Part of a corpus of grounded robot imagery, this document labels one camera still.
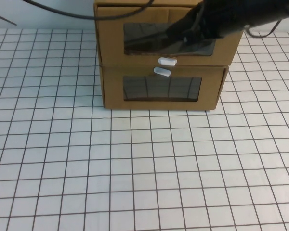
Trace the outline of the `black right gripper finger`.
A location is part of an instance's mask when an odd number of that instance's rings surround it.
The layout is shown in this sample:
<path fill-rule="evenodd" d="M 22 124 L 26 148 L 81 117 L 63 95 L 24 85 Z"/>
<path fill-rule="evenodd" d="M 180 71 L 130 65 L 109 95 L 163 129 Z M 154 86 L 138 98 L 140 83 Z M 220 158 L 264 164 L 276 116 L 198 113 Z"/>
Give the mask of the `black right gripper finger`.
<path fill-rule="evenodd" d="M 173 23 L 166 30 L 166 43 L 173 45 L 177 42 L 182 42 L 185 45 L 192 44 L 192 18 L 188 15 Z"/>

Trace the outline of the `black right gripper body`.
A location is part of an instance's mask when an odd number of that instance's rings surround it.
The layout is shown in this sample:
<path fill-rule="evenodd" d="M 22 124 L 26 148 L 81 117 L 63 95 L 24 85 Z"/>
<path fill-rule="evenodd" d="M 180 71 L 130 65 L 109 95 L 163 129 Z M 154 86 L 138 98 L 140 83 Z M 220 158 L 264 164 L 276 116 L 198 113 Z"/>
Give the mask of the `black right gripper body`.
<path fill-rule="evenodd" d="M 213 34 L 205 19 L 207 5 L 208 2 L 200 2 L 187 13 L 186 17 L 191 23 L 183 33 L 184 43 L 213 40 Z"/>

